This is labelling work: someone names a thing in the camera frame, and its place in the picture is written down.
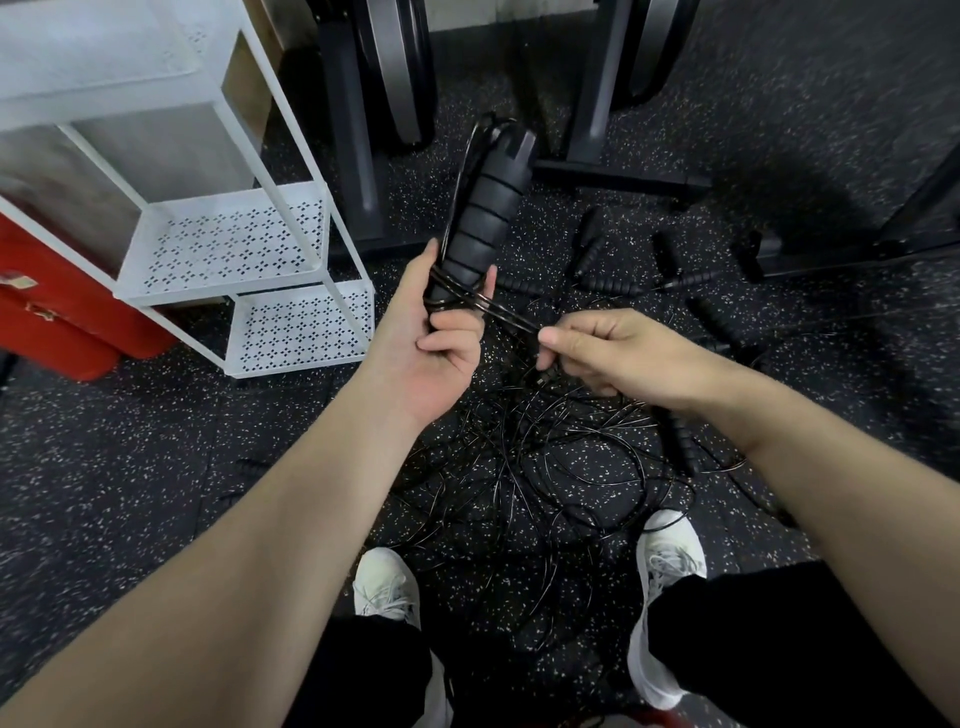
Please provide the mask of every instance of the perforated shelf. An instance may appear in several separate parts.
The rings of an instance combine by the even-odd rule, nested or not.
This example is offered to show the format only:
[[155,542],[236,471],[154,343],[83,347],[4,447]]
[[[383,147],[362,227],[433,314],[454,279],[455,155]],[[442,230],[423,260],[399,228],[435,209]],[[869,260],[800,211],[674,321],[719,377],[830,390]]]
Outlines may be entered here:
[[[372,286],[363,280],[336,285],[371,336]],[[365,350],[326,286],[268,291],[239,298],[224,371],[239,378],[328,367],[360,361]]]
[[[282,184],[326,265],[329,211],[313,182]],[[262,189],[150,205],[140,215],[114,295],[176,303],[320,280]]]

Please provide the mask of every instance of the red case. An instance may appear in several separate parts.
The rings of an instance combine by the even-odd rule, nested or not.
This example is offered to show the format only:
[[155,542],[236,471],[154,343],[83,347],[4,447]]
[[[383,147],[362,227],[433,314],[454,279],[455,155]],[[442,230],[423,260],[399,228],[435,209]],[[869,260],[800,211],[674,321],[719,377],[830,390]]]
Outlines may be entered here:
[[0,288],[0,348],[78,381],[105,375],[120,352]]
[[[69,243],[68,237],[40,221]],[[130,356],[145,359],[177,339],[142,313],[117,301],[104,286],[0,215],[0,279],[16,296],[54,311],[77,328]]]

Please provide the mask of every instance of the shelf tier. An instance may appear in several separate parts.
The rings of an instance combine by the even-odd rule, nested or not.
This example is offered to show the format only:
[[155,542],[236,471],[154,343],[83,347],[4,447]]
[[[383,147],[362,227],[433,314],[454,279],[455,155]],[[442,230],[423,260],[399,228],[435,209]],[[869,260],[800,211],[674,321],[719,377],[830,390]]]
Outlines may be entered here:
[[[336,284],[364,331],[373,334],[373,287]],[[361,345],[324,285],[241,296],[233,311],[224,372],[237,378],[361,361]]]
[[323,262],[311,268],[263,189],[156,203],[140,215],[114,295],[133,305],[316,283],[329,210],[313,182],[279,186]]
[[143,0],[0,3],[0,132],[214,101],[239,0],[163,2],[199,65]]

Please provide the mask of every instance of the hand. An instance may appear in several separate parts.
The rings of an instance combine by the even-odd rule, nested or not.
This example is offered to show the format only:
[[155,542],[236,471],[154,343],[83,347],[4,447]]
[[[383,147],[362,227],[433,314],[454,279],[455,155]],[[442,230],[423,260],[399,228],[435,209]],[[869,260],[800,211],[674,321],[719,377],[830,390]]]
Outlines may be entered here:
[[[467,390],[480,363],[484,330],[479,311],[452,308],[427,318],[423,293],[437,250],[436,239],[431,240],[407,265],[357,372],[375,382],[377,395],[411,416],[419,429],[443,415]],[[496,268],[491,266],[485,296],[492,297],[495,282]]]
[[631,308],[577,311],[540,330],[537,368],[560,356],[564,371],[594,392],[620,392],[670,409],[696,409],[742,369]]

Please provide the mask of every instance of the black pants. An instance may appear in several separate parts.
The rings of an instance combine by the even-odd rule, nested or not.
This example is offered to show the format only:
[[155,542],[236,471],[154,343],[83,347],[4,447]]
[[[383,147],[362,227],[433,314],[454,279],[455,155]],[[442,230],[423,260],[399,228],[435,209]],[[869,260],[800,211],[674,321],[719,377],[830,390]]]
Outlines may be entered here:
[[[650,605],[648,628],[651,653],[684,689],[749,728],[948,725],[820,562],[688,576]],[[384,655],[402,656],[403,669]],[[340,724],[359,705],[370,725],[411,726],[430,675],[416,628],[332,619],[287,725],[316,725],[318,716]]]

